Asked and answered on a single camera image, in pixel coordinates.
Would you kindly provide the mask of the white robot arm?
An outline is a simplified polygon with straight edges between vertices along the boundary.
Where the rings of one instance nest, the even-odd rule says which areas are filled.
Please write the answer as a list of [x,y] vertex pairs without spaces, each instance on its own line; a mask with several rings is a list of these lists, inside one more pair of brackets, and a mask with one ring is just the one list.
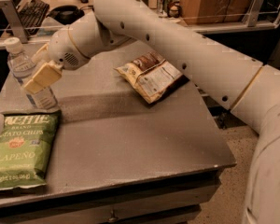
[[130,38],[146,43],[258,133],[242,224],[280,224],[280,71],[160,19],[141,0],[94,0],[93,6],[35,54],[37,60],[48,55],[49,61],[24,88],[42,91],[63,70],[76,70]]

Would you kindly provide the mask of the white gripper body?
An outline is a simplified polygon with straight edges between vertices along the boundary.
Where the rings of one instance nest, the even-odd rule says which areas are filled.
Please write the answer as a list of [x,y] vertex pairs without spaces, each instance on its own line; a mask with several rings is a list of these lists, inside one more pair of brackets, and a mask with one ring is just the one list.
[[57,31],[48,43],[49,57],[65,70],[77,70],[89,62],[90,58],[82,54],[75,45],[69,26]]

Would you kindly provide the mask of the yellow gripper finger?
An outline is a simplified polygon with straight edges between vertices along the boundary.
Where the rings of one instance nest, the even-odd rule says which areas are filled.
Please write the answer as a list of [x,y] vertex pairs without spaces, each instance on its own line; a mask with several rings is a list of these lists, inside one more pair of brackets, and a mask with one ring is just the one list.
[[41,61],[49,62],[49,52],[48,52],[48,45],[43,45],[33,56],[32,61],[34,63],[39,63]]
[[39,93],[62,77],[63,67],[54,61],[40,60],[33,73],[24,80],[23,89],[31,94]]

